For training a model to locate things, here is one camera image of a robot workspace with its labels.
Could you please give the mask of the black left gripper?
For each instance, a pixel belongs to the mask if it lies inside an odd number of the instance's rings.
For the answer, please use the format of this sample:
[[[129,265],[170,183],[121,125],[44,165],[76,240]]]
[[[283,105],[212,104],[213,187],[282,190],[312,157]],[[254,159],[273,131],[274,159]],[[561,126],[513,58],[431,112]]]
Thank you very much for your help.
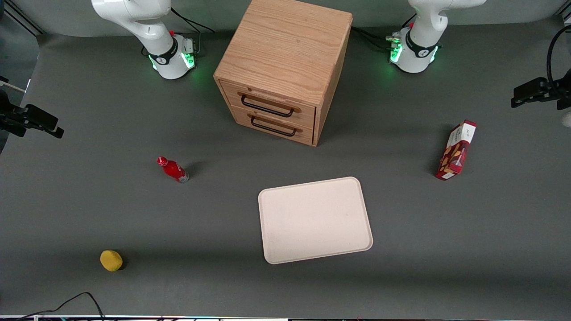
[[[546,78],[535,78],[514,89],[511,108],[534,102],[557,101],[557,110],[571,107],[571,80],[561,78],[549,82]]]

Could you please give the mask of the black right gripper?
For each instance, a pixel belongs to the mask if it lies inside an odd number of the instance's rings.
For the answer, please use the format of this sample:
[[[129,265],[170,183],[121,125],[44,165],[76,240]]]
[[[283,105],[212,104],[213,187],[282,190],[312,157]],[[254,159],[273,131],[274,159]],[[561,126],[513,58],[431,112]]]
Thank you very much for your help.
[[[59,128],[59,119],[41,108],[27,104],[25,107],[25,119],[18,113],[19,107],[11,104],[8,95],[0,92],[0,127],[18,137],[24,137],[27,129],[36,129],[46,132],[51,136],[61,139],[65,130]]]

